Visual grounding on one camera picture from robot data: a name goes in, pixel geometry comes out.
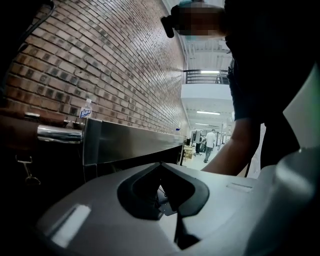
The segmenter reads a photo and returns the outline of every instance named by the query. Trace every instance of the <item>gray plastic machine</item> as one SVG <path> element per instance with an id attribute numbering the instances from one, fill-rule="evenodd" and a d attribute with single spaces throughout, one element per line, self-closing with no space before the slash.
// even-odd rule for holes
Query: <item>gray plastic machine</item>
<path id="1" fill-rule="evenodd" d="M 316 253 L 319 81 L 315 66 L 284 111 L 301 149 L 258 179 L 146 164 L 92 179 L 37 228 L 63 252 L 84 256 Z"/>

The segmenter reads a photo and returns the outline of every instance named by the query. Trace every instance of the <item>jeans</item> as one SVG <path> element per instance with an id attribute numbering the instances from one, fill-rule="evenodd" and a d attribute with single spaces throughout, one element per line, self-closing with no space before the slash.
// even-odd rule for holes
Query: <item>jeans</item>
<path id="1" fill-rule="evenodd" d="M 212 147 L 206 147 L 205 148 L 205 159 L 204 159 L 205 162 L 208 161 L 208 159 L 209 159 L 209 157 L 211 155 L 212 149 L 213 149 Z"/>

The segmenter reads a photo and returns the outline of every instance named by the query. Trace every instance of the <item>brick wall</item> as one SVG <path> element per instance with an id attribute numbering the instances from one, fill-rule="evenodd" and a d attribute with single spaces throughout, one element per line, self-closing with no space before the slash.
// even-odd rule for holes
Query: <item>brick wall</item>
<path id="1" fill-rule="evenodd" d="M 189 133 L 180 99 L 184 56 L 162 28 L 161 0 L 54 2 L 12 67 L 8 108 L 75 121 L 90 98 L 94 118 Z"/>

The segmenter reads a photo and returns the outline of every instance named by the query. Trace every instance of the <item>dark shirt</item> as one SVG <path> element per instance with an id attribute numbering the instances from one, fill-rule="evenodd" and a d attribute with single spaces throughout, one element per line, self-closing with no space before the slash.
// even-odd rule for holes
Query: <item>dark shirt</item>
<path id="1" fill-rule="evenodd" d="M 228 79 L 235 119 L 269 123 L 282 114 L 315 63 L 315 16 L 310 6 L 288 0 L 226 0 L 224 8 L 231 29 L 225 40 L 233 57 Z"/>

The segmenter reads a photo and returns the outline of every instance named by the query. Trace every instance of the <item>person's arm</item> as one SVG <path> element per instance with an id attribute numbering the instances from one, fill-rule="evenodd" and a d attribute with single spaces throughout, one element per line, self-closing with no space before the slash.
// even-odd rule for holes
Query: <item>person's arm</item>
<path id="1" fill-rule="evenodd" d="M 202 171 L 238 175 L 256 152 L 259 141 L 260 123 L 250 118 L 236 120 L 230 140 Z"/>

